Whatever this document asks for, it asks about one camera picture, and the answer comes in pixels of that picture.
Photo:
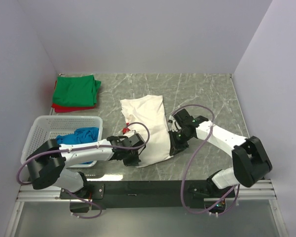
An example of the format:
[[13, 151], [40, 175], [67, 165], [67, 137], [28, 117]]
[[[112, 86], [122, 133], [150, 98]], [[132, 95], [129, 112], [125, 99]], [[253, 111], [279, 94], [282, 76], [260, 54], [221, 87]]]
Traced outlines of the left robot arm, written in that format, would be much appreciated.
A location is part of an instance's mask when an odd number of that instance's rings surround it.
[[33, 189], [56, 186], [81, 198], [92, 193], [93, 189], [82, 172], [70, 171], [70, 167], [89, 161], [111, 160], [121, 160], [125, 166], [137, 166], [146, 144], [138, 133], [77, 145], [58, 145], [52, 139], [26, 159], [26, 166]]

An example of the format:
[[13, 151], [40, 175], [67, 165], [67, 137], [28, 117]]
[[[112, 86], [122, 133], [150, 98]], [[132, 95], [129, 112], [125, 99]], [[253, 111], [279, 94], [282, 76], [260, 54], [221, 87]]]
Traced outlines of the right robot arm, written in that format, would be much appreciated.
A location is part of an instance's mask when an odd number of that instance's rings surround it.
[[186, 109], [169, 117], [172, 129], [170, 136], [170, 155], [184, 151], [192, 138], [207, 141], [232, 158], [232, 167], [219, 170], [201, 181], [200, 186], [190, 186], [188, 190], [205, 198], [217, 197], [235, 185], [250, 188], [272, 170], [271, 161], [261, 140], [252, 136], [231, 133], [204, 116], [194, 118]]

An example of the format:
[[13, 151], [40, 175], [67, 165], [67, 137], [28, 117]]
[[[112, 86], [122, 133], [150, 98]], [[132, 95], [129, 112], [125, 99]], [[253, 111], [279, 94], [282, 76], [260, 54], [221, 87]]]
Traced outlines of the white t shirt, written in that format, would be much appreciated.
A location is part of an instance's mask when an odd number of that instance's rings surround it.
[[123, 99], [120, 103], [126, 123], [141, 123], [129, 126], [126, 136], [136, 132], [148, 141], [139, 155], [140, 162], [136, 167], [142, 168], [170, 159], [171, 143], [163, 96], [147, 95], [138, 99]]

